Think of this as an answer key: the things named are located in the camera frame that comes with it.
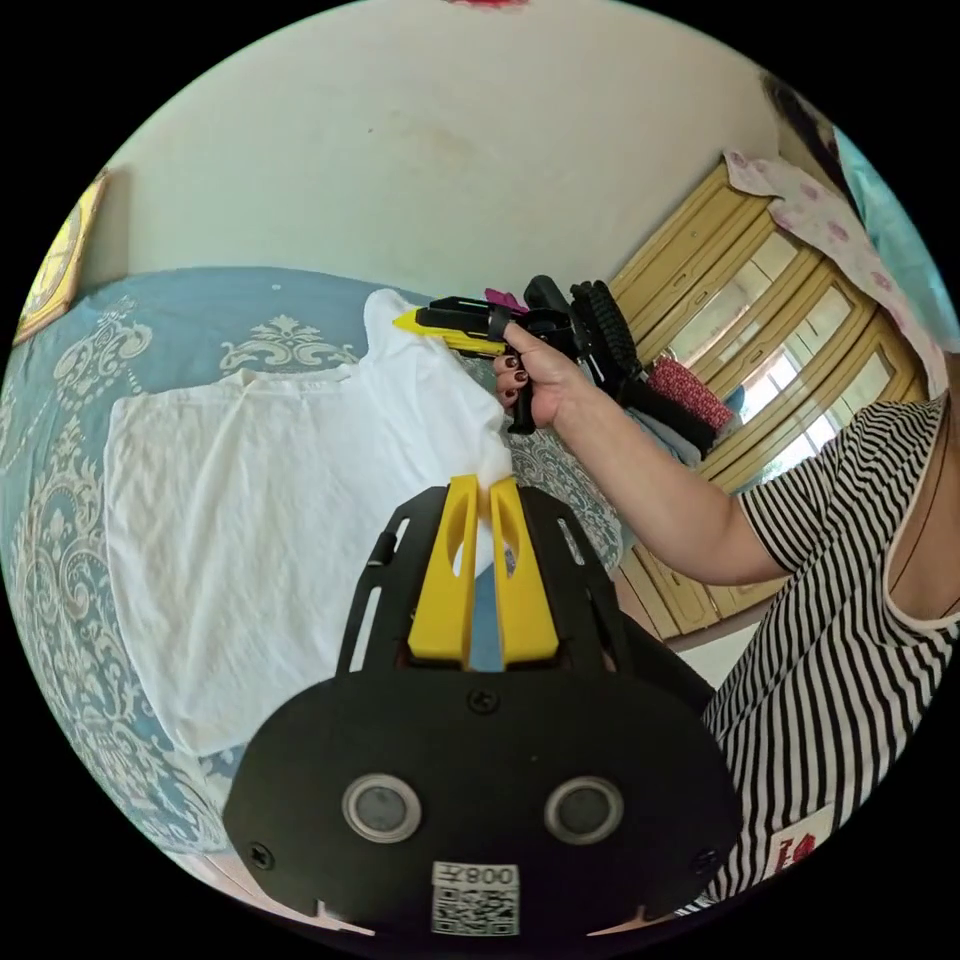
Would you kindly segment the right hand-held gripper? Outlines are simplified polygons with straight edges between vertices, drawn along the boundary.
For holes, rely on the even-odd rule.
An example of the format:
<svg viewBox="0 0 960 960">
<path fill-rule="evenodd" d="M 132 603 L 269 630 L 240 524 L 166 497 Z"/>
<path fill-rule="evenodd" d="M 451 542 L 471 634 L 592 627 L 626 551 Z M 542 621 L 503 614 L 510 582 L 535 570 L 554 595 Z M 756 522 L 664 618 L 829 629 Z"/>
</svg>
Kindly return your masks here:
<svg viewBox="0 0 960 960">
<path fill-rule="evenodd" d="M 552 279 L 543 275 L 535 277 L 524 293 L 524 300 L 524 308 L 519 309 L 489 300 L 445 297 L 403 313 L 393 325 L 411 335 L 439 340 L 458 355 L 484 359 L 506 352 L 504 330 L 508 323 L 527 330 L 576 363 L 596 388 L 593 397 L 583 402 L 580 412 L 559 432 L 563 436 L 576 436 L 592 423 L 600 409 L 600 390 L 582 365 L 590 357 L 588 332 Z M 542 428 L 532 416 L 528 389 L 508 412 L 512 417 L 509 427 L 512 434 L 530 435 Z"/>
</svg>

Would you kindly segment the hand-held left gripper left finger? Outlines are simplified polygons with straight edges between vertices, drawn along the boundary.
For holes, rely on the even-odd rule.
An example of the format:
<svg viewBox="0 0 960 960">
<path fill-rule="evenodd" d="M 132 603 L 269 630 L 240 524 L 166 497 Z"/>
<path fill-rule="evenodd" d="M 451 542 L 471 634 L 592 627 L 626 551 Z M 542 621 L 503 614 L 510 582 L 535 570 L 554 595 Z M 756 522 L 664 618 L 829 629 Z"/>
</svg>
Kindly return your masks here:
<svg viewBox="0 0 960 960">
<path fill-rule="evenodd" d="M 451 479 L 408 636 L 408 648 L 417 663 L 469 667 L 478 499 L 474 475 Z"/>
</svg>

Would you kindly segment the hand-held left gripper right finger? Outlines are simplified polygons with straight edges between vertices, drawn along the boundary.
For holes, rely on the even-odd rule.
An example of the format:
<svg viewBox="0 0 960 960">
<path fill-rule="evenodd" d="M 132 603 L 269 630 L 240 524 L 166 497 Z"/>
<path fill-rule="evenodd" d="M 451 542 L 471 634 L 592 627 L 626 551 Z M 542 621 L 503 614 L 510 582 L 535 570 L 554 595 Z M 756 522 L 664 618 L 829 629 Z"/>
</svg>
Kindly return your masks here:
<svg viewBox="0 0 960 960">
<path fill-rule="evenodd" d="M 550 661 L 559 639 L 514 478 L 490 488 L 489 506 L 497 548 L 493 567 L 502 665 L 516 669 Z"/>
</svg>

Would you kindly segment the person's right hand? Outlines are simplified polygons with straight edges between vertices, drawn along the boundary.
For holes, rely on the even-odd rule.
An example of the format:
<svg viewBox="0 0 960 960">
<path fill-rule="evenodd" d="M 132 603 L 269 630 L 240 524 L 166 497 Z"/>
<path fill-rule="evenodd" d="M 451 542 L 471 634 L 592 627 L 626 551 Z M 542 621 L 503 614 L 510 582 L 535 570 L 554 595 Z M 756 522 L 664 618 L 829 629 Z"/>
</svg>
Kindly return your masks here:
<svg viewBox="0 0 960 960">
<path fill-rule="evenodd" d="M 517 324 L 508 323 L 504 338 L 508 349 L 493 362 L 498 401 L 511 411 L 528 389 L 536 425 L 563 431 L 596 388 L 576 363 Z"/>
</svg>

